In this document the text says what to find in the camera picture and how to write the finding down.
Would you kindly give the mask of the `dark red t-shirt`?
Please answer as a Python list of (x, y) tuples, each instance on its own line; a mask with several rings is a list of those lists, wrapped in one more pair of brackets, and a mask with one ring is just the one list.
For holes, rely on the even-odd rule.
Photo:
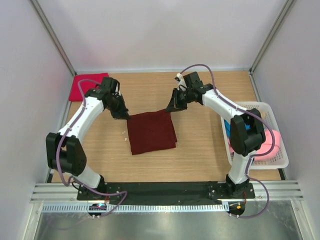
[(164, 109), (132, 115), (127, 120), (127, 131), (132, 155), (176, 147), (171, 114)]

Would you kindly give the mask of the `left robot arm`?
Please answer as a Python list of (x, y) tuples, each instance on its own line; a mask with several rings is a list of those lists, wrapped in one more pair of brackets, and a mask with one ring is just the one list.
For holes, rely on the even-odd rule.
[(68, 187), (72, 181), (88, 190), (95, 200), (108, 197), (105, 180), (87, 164), (82, 146), (87, 131), (105, 110), (115, 120), (128, 120), (129, 110), (120, 92), (120, 82), (103, 77), (87, 92), (79, 89), (82, 103), (76, 113), (57, 133), (50, 132), (45, 138), (47, 165), (59, 173), (62, 183)]

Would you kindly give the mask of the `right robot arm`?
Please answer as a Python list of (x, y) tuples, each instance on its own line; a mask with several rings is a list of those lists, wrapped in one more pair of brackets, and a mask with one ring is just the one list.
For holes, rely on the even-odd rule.
[(195, 102), (210, 108), (229, 124), (233, 160), (225, 178), (225, 192), (229, 197), (237, 198), (249, 186), (250, 156), (256, 154), (266, 140), (260, 112), (235, 104), (211, 83), (203, 84), (197, 72), (178, 73), (175, 80), (178, 86), (172, 91), (166, 112), (186, 110), (189, 103)]

